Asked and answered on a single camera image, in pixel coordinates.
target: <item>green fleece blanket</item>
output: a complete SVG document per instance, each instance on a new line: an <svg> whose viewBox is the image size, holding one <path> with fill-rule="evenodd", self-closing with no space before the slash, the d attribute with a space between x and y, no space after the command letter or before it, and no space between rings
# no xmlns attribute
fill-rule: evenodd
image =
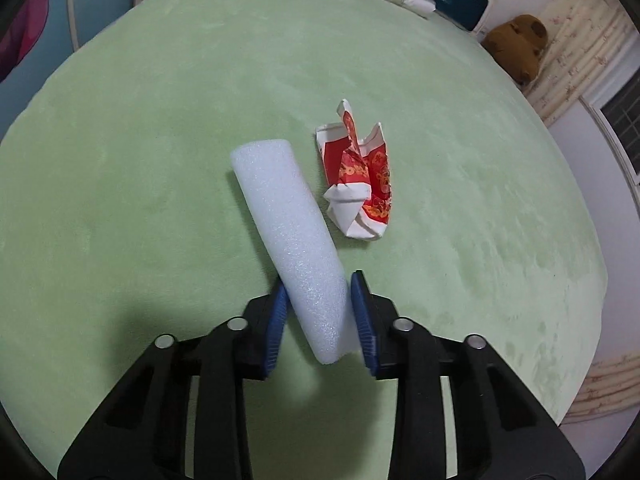
<svg viewBox="0 0 640 480"><path fill-rule="evenodd" d="M382 121L384 237L348 273L439 336L484 334L560 420L606 270L548 131L467 34L382 0L147 0L72 56L0 145L0 398L52 471L153 338L207 333L275 272L229 153L283 138L322 209L313 132ZM323 367L290 320L247 384L257 480L386 478L395 384Z"/></svg>

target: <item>window frame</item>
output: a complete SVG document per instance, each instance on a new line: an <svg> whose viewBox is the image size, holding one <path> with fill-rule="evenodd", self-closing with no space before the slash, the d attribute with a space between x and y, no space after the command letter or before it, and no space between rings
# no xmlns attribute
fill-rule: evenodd
<svg viewBox="0 0 640 480"><path fill-rule="evenodd" d="M625 173L629 186L636 191L636 194L640 193L640 174L634 169L622 143L602 113L602 107L620 91L637 70L640 70L640 33L636 30L611 63L610 68L605 70L592 89L580 97L582 104L607 139L611 151Z"/></svg>

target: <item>curtain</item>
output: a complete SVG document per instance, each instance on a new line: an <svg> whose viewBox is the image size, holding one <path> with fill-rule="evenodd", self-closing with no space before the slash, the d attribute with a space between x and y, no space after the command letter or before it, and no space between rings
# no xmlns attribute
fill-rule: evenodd
<svg viewBox="0 0 640 480"><path fill-rule="evenodd" d="M591 420L640 404L640 353L591 365L563 424Z"/></svg>
<svg viewBox="0 0 640 480"><path fill-rule="evenodd" d="M618 0L553 0L540 16L550 42L523 94L550 126L587 90L635 30Z"/></svg>

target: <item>red and white paper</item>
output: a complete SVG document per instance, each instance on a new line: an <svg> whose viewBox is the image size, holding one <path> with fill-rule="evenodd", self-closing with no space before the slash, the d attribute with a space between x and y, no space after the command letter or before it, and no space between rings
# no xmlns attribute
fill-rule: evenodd
<svg viewBox="0 0 640 480"><path fill-rule="evenodd" d="M389 223L391 186L382 125L359 140L351 107L338 105L342 122L316 128L316 141L330 186L324 194L327 214L349 238L376 240Z"/></svg>

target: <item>window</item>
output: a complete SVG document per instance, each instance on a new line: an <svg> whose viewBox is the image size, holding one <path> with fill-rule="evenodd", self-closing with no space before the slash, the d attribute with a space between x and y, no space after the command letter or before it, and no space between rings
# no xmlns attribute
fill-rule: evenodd
<svg viewBox="0 0 640 480"><path fill-rule="evenodd" d="M640 207L640 34L580 100L600 127Z"/></svg>
<svg viewBox="0 0 640 480"><path fill-rule="evenodd" d="M601 110L634 171L640 173L640 70Z"/></svg>

